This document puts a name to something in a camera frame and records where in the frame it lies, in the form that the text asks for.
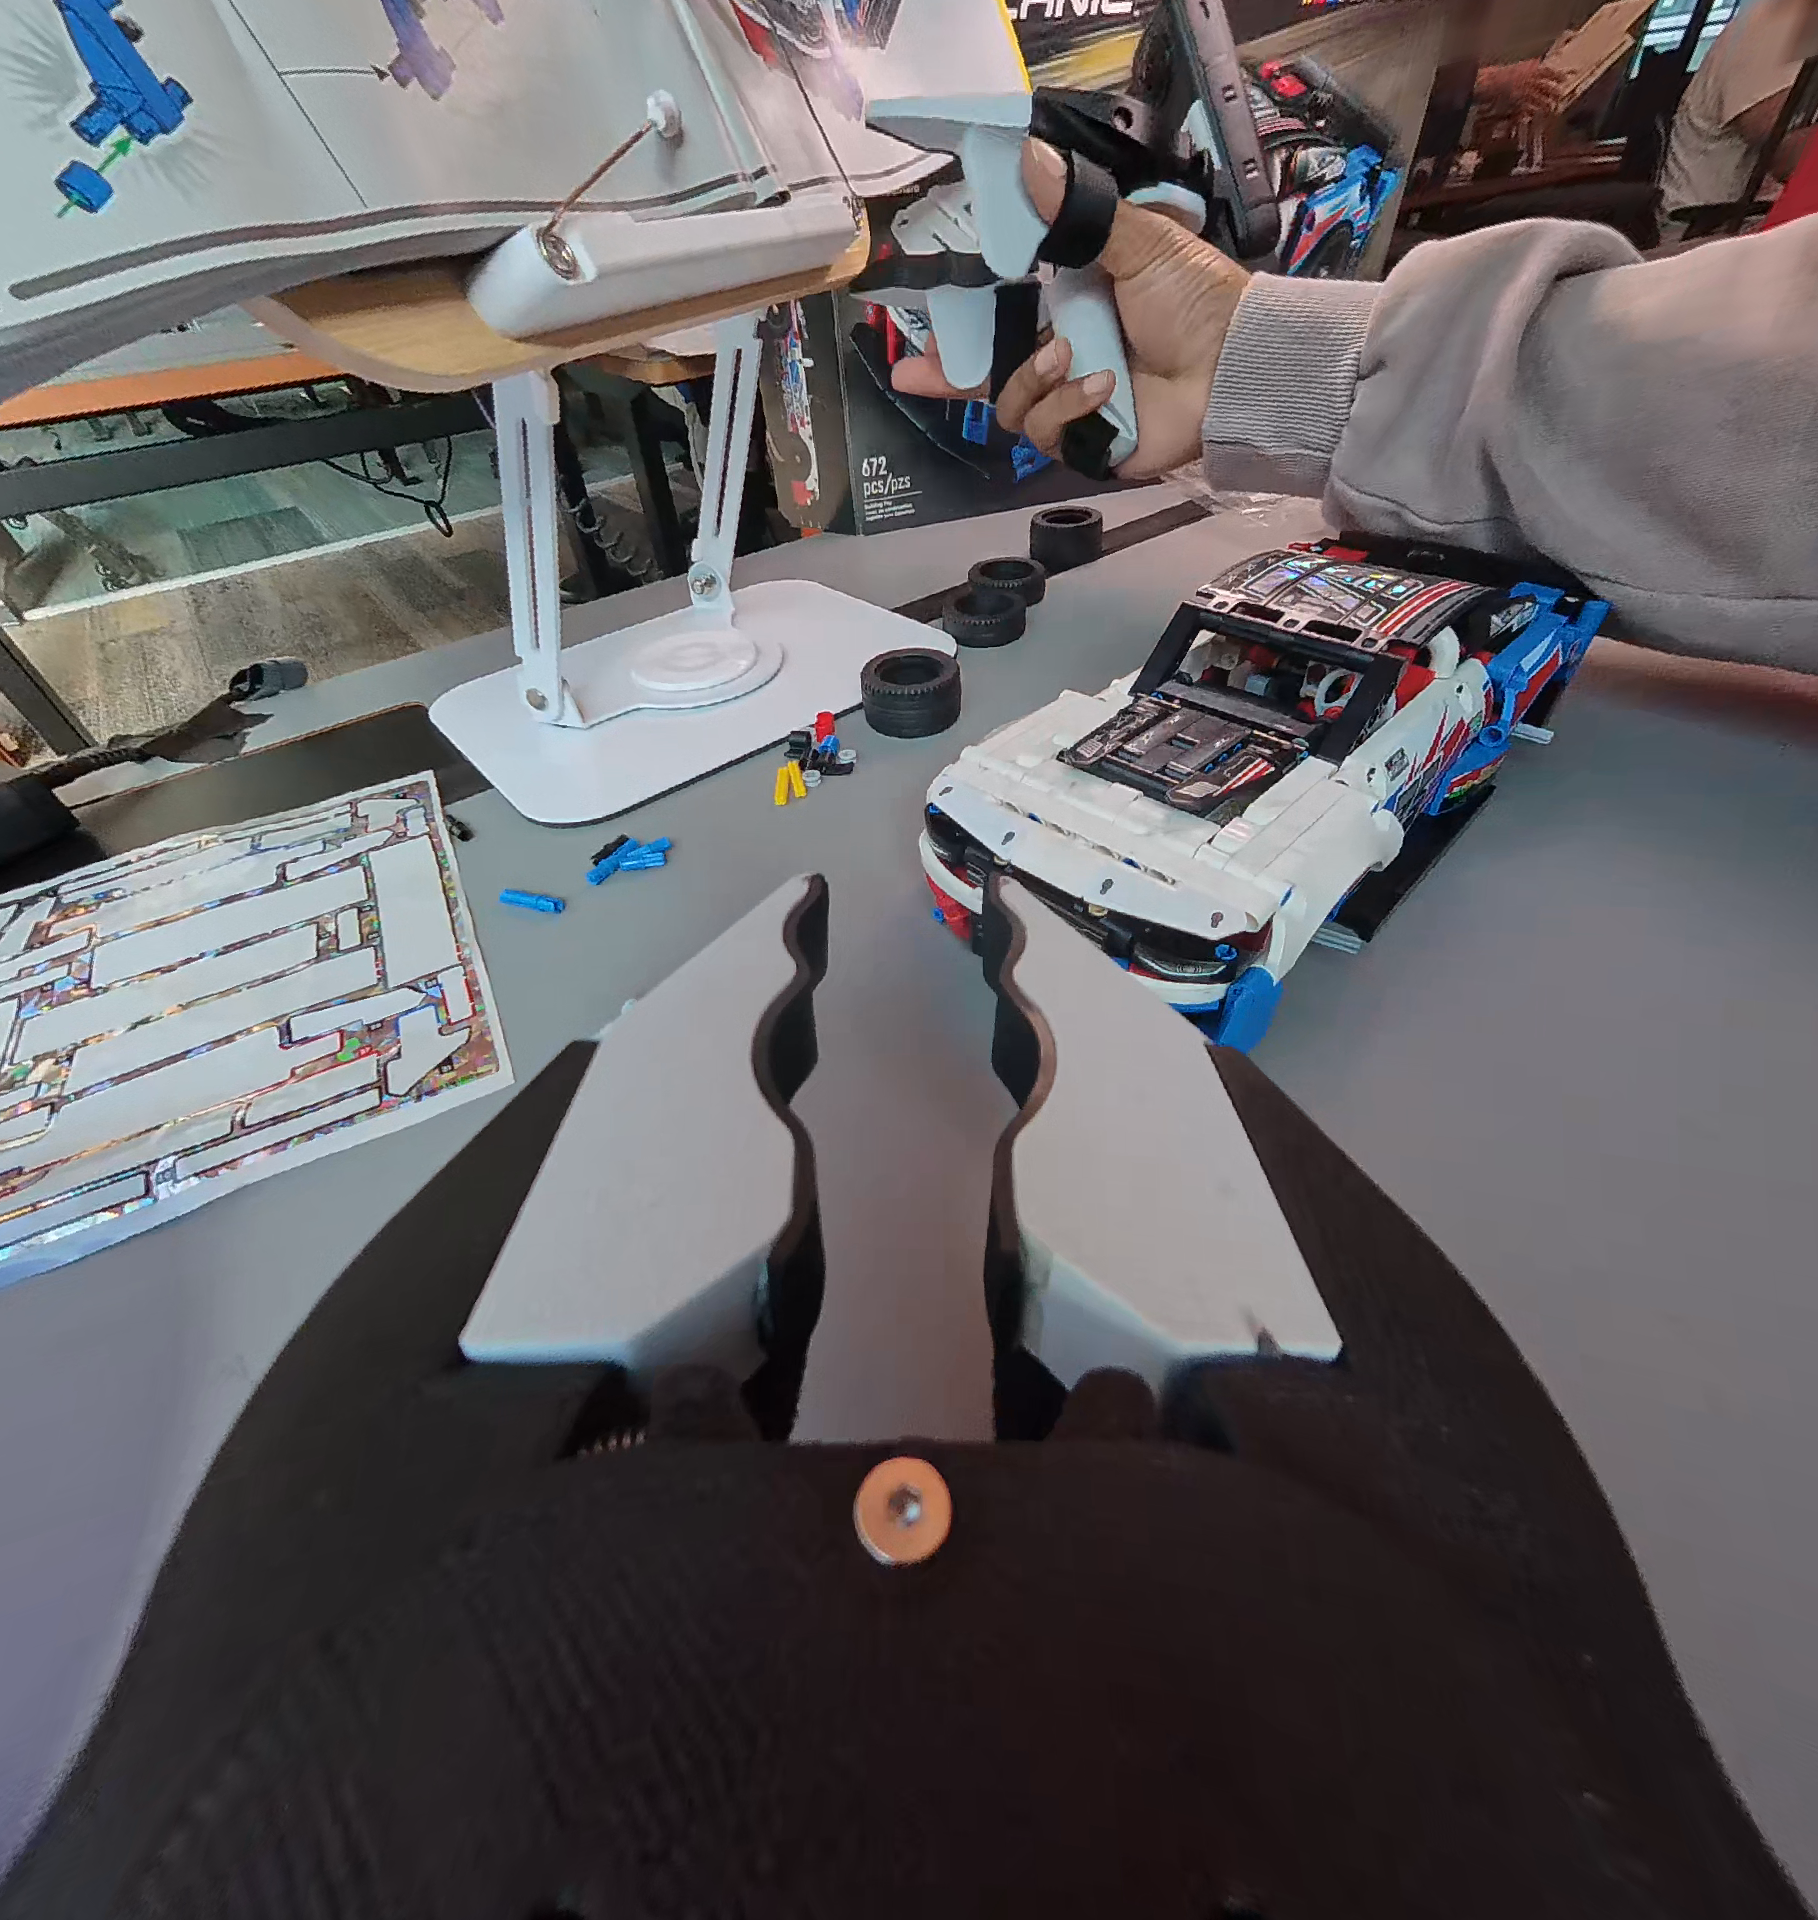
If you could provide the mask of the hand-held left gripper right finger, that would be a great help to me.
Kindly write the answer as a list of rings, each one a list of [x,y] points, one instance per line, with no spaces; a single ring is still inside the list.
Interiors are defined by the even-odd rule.
[[[992,1150],[996,1362],[1169,1383],[1225,1356],[1340,1356],[1197,1030],[1014,879],[986,883],[981,928],[1018,1105]]]

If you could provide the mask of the person's right forearm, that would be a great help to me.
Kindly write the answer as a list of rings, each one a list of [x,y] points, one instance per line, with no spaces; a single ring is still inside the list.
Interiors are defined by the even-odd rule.
[[[1254,277],[1199,444],[1218,490],[1543,558],[1637,642],[1818,677],[1818,213],[1652,259],[1523,222],[1381,282]]]

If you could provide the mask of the toy car set box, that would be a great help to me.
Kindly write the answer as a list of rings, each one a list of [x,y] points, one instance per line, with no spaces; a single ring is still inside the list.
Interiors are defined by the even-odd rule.
[[[1199,102],[1183,3],[1006,3],[1036,93],[1061,100],[1161,161],[1224,169]],[[1446,3],[1224,3],[1241,102],[1273,210],[1248,267],[1296,278],[1381,269],[1434,89]],[[934,342],[917,305],[866,282],[774,309],[761,396],[785,515],[803,530],[882,534],[1048,505],[1082,484],[995,423],[991,401],[894,388]]]

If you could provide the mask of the grey desk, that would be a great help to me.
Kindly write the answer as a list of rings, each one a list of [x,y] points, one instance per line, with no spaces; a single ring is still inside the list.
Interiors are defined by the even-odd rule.
[[[966,714],[864,740],[797,808],[773,759],[630,831],[450,801],[527,1084],[797,871],[829,887],[816,1140],[825,1309],[797,1434],[991,1434],[982,1232],[1011,1103],[992,994],[916,856],[960,745],[1096,686],[1301,502],[1199,518],[1052,583],[968,653]],[[1310,948],[1256,1063],[1476,1285],[1545,1381],[1640,1562],[1734,1786],[1818,1912],[1818,680],[1597,639],[1496,798],[1353,957]],[[501,889],[559,895],[531,914]],[[249,1390],[346,1263],[506,1097],[273,1177],[0,1291],[0,1874],[126,1650]]]

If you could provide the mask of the white brick-built race car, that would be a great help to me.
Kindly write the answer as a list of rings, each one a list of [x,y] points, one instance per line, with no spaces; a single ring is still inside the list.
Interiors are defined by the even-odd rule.
[[[1353,531],[1231,562],[1147,660],[930,784],[934,914],[982,947],[992,874],[1220,1047],[1263,1039],[1329,910],[1421,814],[1486,804],[1611,601],[1542,558]]]

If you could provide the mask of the holographic sticker sheet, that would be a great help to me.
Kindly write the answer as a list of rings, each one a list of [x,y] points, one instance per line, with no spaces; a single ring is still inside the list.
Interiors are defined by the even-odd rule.
[[[435,773],[0,893],[0,1290],[511,1084]]]

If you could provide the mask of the person's right hand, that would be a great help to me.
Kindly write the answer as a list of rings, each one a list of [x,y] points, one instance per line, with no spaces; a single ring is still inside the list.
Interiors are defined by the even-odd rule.
[[[1109,471],[1139,482],[1195,463],[1224,342],[1248,271],[1161,210],[1120,201],[1099,256],[1125,336],[1138,444]],[[1073,351],[1040,343],[995,393],[1006,432],[1063,459],[1073,423],[1113,396],[1107,371],[1071,371]]]

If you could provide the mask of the white book stand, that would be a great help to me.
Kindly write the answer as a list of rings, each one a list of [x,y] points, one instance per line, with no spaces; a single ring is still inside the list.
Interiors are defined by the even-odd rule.
[[[859,706],[860,667],[908,622],[807,581],[732,585],[763,325],[836,290],[871,236],[845,189],[738,211],[583,211],[634,150],[692,142],[695,93],[653,89],[587,179],[474,267],[370,267],[247,302],[343,373],[411,392],[488,388],[506,538],[512,666],[458,685],[431,723],[527,820],[599,825],[741,761],[800,719]],[[556,373],[660,332],[711,326],[702,502],[685,596],[568,645],[561,620]]]

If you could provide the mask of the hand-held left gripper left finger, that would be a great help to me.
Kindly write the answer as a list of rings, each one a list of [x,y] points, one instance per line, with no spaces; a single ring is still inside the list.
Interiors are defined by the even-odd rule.
[[[794,1098],[825,935],[825,878],[794,874],[609,1021],[466,1317],[466,1360],[800,1370],[825,1256]]]

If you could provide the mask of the black flat support plate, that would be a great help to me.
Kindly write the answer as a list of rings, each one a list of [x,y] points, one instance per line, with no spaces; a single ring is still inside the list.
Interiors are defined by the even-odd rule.
[[[1316,930],[1310,945],[1344,955],[1360,952],[1448,856],[1453,843],[1483,812],[1483,804],[1459,806],[1443,814],[1421,814],[1406,831],[1402,850],[1382,869],[1360,878],[1353,889]]]

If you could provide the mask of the background office desk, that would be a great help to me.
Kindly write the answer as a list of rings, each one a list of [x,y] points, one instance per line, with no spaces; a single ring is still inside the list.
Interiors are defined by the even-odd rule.
[[[68,511],[109,499],[346,460],[460,437],[488,425],[477,392],[365,403],[298,420],[251,423],[220,433],[144,440],[41,465],[0,465],[0,518]]]

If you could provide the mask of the open instruction booklet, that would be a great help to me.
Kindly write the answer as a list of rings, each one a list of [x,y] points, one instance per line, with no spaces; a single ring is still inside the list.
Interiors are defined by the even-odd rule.
[[[1033,79],[1003,3],[0,2],[0,406],[230,305],[450,262],[512,342],[706,323]]]

